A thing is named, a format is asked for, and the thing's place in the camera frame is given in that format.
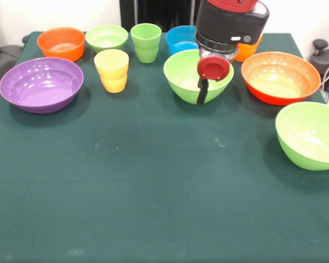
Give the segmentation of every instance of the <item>purple bowl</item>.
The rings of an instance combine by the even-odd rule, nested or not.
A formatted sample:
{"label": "purple bowl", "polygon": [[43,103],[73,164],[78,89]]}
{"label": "purple bowl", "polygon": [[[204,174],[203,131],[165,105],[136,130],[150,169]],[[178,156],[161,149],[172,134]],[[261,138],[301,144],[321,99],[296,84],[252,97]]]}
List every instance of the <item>purple bowl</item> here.
{"label": "purple bowl", "polygon": [[18,108],[48,114],[66,107],[83,84],[83,72],[61,58],[39,58],[18,64],[0,81],[0,93]]}

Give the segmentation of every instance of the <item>yellow cup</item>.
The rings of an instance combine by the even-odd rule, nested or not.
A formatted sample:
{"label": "yellow cup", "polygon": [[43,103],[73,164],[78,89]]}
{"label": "yellow cup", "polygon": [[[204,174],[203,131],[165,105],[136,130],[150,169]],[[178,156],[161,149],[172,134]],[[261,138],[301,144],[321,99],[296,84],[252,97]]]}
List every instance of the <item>yellow cup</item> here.
{"label": "yellow cup", "polygon": [[124,90],[127,83],[129,56],[119,49],[104,50],[94,58],[94,63],[105,89],[111,93]]}

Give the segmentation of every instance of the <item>red-orange bowl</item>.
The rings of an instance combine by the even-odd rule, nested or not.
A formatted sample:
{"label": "red-orange bowl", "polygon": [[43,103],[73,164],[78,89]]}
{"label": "red-orange bowl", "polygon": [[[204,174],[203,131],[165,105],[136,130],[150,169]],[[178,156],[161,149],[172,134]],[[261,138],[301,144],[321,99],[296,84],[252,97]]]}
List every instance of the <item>red-orange bowl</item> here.
{"label": "red-orange bowl", "polygon": [[242,64],[241,73],[254,96],[278,106],[308,98],[321,84],[321,77],[311,63],[283,52],[253,55]]}
{"label": "red-orange bowl", "polygon": [[72,27],[59,27],[41,33],[37,39],[40,50],[46,57],[77,61],[84,53],[84,33]]}

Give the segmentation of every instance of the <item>green cup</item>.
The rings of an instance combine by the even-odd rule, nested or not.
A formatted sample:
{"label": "green cup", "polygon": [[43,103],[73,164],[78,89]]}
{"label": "green cup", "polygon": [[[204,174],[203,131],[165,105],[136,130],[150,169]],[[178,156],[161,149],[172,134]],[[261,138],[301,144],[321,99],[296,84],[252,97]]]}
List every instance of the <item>green cup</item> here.
{"label": "green cup", "polygon": [[140,62],[152,63],[156,60],[161,33],[161,28],[154,24],[143,23],[133,26],[131,36]]}

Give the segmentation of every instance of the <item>bowl rim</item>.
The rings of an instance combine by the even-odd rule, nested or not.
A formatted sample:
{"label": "bowl rim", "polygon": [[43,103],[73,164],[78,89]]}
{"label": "bowl rim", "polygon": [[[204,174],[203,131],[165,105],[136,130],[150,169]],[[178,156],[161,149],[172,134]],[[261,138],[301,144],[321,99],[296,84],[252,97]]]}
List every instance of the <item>bowl rim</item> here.
{"label": "bowl rim", "polygon": [[172,27],[170,30],[167,31],[166,33],[166,41],[169,43],[169,44],[173,44],[173,43],[176,43],[176,42],[171,42],[169,41],[168,37],[171,36],[171,34],[175,33],[176,30],[180,29],[180,28],[189,28],[189,29],[194,29],[196,30],[196,26],[190,26],[190,25],[183,25],[183,26],[176,26],[176,27]]}
{"label": "bowl rim", "polygon": [[[25,64],[28,64],[28,63],[31,63],[32,61],[38,61],[38,60],[62,60],[62,61],[66,61],[68,64],[72,65],[73,67],[77,68],[78,69],[78,72],[80,72],[81,76],[82,76],[82,79],[81,79],[81,83],[79,85],[79,87],[67,98],[63,99],[63,100],[60,100],[56,103],[53,103],[53,104],[47,104],[47,105],[41,105],[41,106],[27,106],[27,105],[24,105],[24,104],[19,104],[19,103],[16,103],[14,101],[12,101],[11,99],[7,98],[3,92],[2,92],[2,82],[5,80],[5,78],[7,78],[7,75],[9,75],[14,69],[18,68],[18,67],[21,67],[22,65],[25,65]],[[50,107],[50,106],[53,106],[53,105],[57,105],[73,96],[75,96],[82,88],[83,86],[83,83],[84,83],[84,74],[83,74],[83,71],[82,69],[74,62],[68,60],[68,59],[63,59],[63,58],[55,58],[55,57],[43,57],[43,58],[35,58],[35,59],[30,59],[30,60],[26,60],[20,64],[17,64],[16,66],[14,66],[13,68],[11,68],[8,72],[5,73],[5,75],[1,78],[0,80],[0,94],[1,96],[9,103],[11,103],[12,105],[15,105],[17,107],[25,107],[25,108],[43,108],[43,107]]]}
{"label": "bowl rim", "polygon": [[[198,55],[199,55],[199,53],[200,53],[198,49],[188,49],[188,50],[183,50],[183,51],[180,51],[180,52],[175,53],[174,55],[170,56],[170,57],[166,60],[166,62],[164,63],[164,65],[163,65],[163,73],[164,73],[164,75],[166,76],[166,79],[167,79],[168,81],[170,81],[170,82],[173,83],[174,85],[178,86],[180,89],[189,90],[189,91],[191,91],[191,92],[198,92],[198,91],[195,91],[195,90],[185,89],[185,88],[183,88],[183,87],[180,87],[180,85],[178,85],[178,84],[174,83],[173,81],[171,81],[171,80],[169,79],[168,75],[167,75],[167,72],[166,72],[166,66],[167,66],[167,63],[170,61],[170,59],[173,59],[173,57],[178,56],[178,55],[180,55],[180,54],[182,54],[182,53],[184,53],[184,52],[192,52],[192,53],[195,52],[195,53],[197,53]],[[208,91],[209,91],[209,92],[210,92],[210,91],[213,91],[213,90],[220,89],[220,88],[222,88],[223,86],[228,85],[228,84],[232,81],[232,79],[234,78],[235,70],[234,70],[234,67],[232,66],[231,63],[230,63],[229,69],[230,69],[229,74],[228,74],[225,78],[223,78],[221,81],[219,81],[219,82],[222,82],[222,83],[224,83],[224,84],[223,84],[221,87],[219,87],[219,88],[213,88],[213,89],[210,89],[210,88],[208,87]]]}
{"label": "bowl rim", "polygon": [[75,31],[75,32],[78,32],[81,36],[83,36],[83,41],[82,41],[81,43],[79,43],[77,46],[75,46],[74,48],[71,48],[71,49],[69,49],[69,50],[67,50],[67,51],[54,51],[54,53],[72,52],[72,51],[75,51],[75,50],[77,50],[78,48],[80,48],[80,47],[81,47],[82,45],[84,45],[84,43],[85,43],[86,37],[85,37],[84,33],[83,33],[81,30],[76,29],[76,28],[74,28],[74,27],[55,27],[55,28],[51,28],[51,29],[49,29],[49,30],[45,30],[44,32],[42,32],[42,33],[38,36],[38,38],[37,38],[37,45],[38,45],[38,47],[39,47],[41,50],[49,51],[49,49],[44,48],[44,47],[42,47],[42,46],[39,44],[39,39],[41,39],[41,37],[42,37],[43,35],[45,35],[46,33],[50,33],[50,32],[56,31],[56,30],[73,30],[73,31]]}
{"label": "bowl rim", "polygon": [[[317,85],[317,88],[314,89],[314,90],[311,90],[309,93],[307,93],[305,95],[302,95],[302,96],[299,96],[299,97],[292,97],[292,98],[286,98],[286,97],[281,97],[281,96],[270,95],[270,94],[267,94],[267,93],[262,92],[261,90],[255,88],[254,86],[252,86],[252,84],[250,83],[250,81],[245,77],[245,74],[244,74],[244,71],[246,71],[245,70],[245,67],[246,67],[245,65],[247,64],[246,62],[248,62],[250,60],[253,60],[253,59],[255,59],[255,58],[257,58],[257,57],[259,57],[261,55],[265,55],[265,54],[280,54],[280,55],[285,55],[285,56],[289,56],[289,57],[295,58],[297,60],[303,61],[305,64],[308,64],[312,68],[312,70],[317,73],[318,83],[319,83]],[[263,93],[264,95],[269,96],[270,98],[273,98],[273,99],[284,99],[284,100],[305,99],[307,97],[310,97],[310,96],[312,96],[313,94],[315,94],[318,91],[318,88],[319,88],[319,86],[321,84],[321,81],[322,81],[318,70],[310,62],[308,62],[307,60],[305,60],[304,58],[302,58],[300,56],[296,56],[296,55],[293,55],[293,54],[290,54],[290,53],[280,52],[280,51],[265,51],[265,52],[259,52],[259,53],[256,53],[256,54],[250,56],[241,65],[241,75],[242,75],[242,78],[245,80],[245,82],[248,83],[248,85],[250,85],[251,88],[253,88],[254,90],[257,90],[257,91]]]}
{"label": "bowl rim", "polygon": [[320,163],[324,163],[324,164],[329,164],[329,161],[326,161],[324,159],[317,159],[317,158],[310,158],[310,157],[307,157],[305,156],[303,153],[301,153],[300,151],[296,150],[292,145],[286,143],[286,140],[285,140],[285,136],[282,135],[280,133],[280,118],[281,118],[281,115],[284,111],[288,110],[289,108],[292,108],[292,107],[298,107],[298,106],[302,106],[302,105],[315,105],[316,107],[325,107],[325,108],[329,108],[329,105],[328,104],[324,104],[324,103],[321,103],[321,102],[313,102],[313,101],[302,101],[302,102],[296,102],[296,103],[292,103],[290,105],[287,105],[285,106],[284,108],[282,108],[276,118],[275,118],[275,128],[276,128],[276,132],[277,132],[277,135],[280,137],[280,139],[290,148],[292,149],[294,152],[298,153],[299,155],[301,155],[302,157],[308,159],[308,160],[311,160],[311,161],[317,161],[317,162],[320,162]]}
{"label": "bowl rim", "polygon": [[[94,30],[96,30],[96,29],[99,29],[99,28],[102,28],[102,27],[113,27],[113,28],[118,28],[118,29],[120,29],[120,30],[122,31],[122,33],[124,34],[124,38],[122,38],[122,41],[121,41],[119,44],[117,44],[117,45],[109,45],[109,46],[107,46],[107,47],[100,47],[100,46],[98,46],[98,45],[93,44],[92,41],[90,41],[90,39],[89,39],[90,34],[92,34],[92,31],[94,31]],[[124,27],[122,27],[122,26],[118,26],[118,25],[113,25],[113,24],[103,24],[103,25],[99,25],[99,26],[94,26],[94,27],[92,27],[91,29],[89,29],[89,30],[87,31],[87,33],[86,33],[86,42],[87,42],[89,45],[92,45],[92,46],[97,47],[97,48],[112,48],[112,47],[116,47],[116,46],[118,46],[118,45],[123,44],[125,41],[127,41],[128,37],[129,37],[129,33],[128,33],[128,31],[127,31]]]}

